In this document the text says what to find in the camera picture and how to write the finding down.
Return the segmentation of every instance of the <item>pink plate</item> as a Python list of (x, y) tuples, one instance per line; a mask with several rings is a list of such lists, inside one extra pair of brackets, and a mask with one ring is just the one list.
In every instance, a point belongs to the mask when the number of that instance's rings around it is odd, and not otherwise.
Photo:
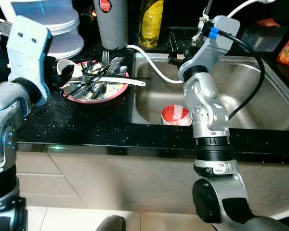
[[(87, 62), (82, 63), (84, 67), (87, 66)], [(69, 93), (68, 90), (72, 91), (72, 89), (69, 88), (69, 86), (75, 85), (75, 83), (67, 82), (62, 88), (65, 89), (64, 96)], [(105, 83), (106, 85), (106, 92), (105, 94), (100, 94), (96, 99), (91, 99), (92, 93), (87, 92), (83, 94), (82, 96), (79, 96), (76, 99), (72, 99), (71, 96), (68, 97), (69, 100), (78, 102), (78, 103), (103, 103), (109, 100), (112, 100), (116, 97), (118, 97), (120, 94), (122, 94), (126, 88), (128, 87), (128, 84), (111, 84), (111, 83)]]

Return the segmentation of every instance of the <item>black cable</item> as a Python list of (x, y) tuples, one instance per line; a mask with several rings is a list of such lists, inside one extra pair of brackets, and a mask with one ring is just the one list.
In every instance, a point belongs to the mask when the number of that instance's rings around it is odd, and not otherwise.
[(228, 34), (224, 31), (219, 30), (218, 34), (231, 39), (234, 43), (238, 44), (239, 46), (241, 46), (242, 48), (244, 48), (245, 50), (247, 50), (248, 52), (250, 52), (252, 54), (252, 56), (255, 57), (255, 59), (257, 60), (258, 64), (259, 64), (259, 68), (260, 68), (260, 77), (257, 83), (257, 86), (255, 87), (255, 89), (252, 91), (252, 93), (247, 97), (247, 99), (236, 109), (234, 110), (230, 115), (229, 115), (229, 119), (231, 119), (239, 110), (241, 110), (254, 96), (255, 94), (258, 92), (258, 90), (260, 89), (263, 81), (264, 81), (264, 77), (265, 77), (265, 68), (263, 65), (263, 62), (261, 60), (260, 55), (247, 43), (239, 40), (238, 38), (232, 36), (231, 34)]

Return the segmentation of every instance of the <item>plate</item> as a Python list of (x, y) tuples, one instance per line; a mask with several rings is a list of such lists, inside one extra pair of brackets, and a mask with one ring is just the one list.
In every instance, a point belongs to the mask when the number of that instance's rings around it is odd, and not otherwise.
[[(87, 67), (87, 62), (82, 62), (82, 65), (84, 68)], [(85, 94), (73, 99), (71, 96), (68, 96), (67, 99), (78, 102), (78, 103), (103, 103), (107, 102), (109, 100), (112, 100), (116, 97), (118, 97), (120, 94), (122, 94), (126, 88), (128, 87), (128, 84), (113, 84), (113, 83), (105, 83), (106, 85), (106, 92), (104, 94), (100, 94), (96, 99), (91, 99), (91, 96), (93, 95), (92, 92), (86, 92)], [(69, 94), (71, 91), (73, 91), (75, 88), (79, 87), (80, 83), (75, 83), (72, 81), (67, 82), (62, 89), (64, 90), (64, 96)]]

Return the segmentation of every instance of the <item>red logo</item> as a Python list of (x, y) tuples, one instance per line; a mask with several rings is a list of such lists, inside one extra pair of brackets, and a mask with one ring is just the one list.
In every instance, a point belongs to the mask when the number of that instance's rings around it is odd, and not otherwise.
[(111, 1), (110, 0), (100, 0), (99, 5), (101, 10), (104, 13), (108, 13), (111, 10)]

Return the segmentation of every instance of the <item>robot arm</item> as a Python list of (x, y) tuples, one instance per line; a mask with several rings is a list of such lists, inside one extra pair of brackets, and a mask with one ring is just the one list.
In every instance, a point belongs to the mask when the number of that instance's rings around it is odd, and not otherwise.
[[(225, 16), (217, 16), (213, 22), (215, 28), (222, 27), (228, 33), (235, 35), (238, 31), (238, 22)], [(255, 216), (249, 208), (247, 191), (232, 155), (227, 111), (207, 71), (232, 45), (221, 39), (207, 38), (198, 53), (179, 69), (196, 140), (196, 212), (218, 231), (289, 231), (274, 219)]]
[(22, 16), (16, 17), (10, 33), (5, 31), (8, 34), (11, 74), (9, 82), (0, 84), (0, 231), (25, 231), (26, 200), (19, 197), (13, 137), (32, 105), (42, 105), (49, 97), (43, 64), (51, 34), (45, 26)]

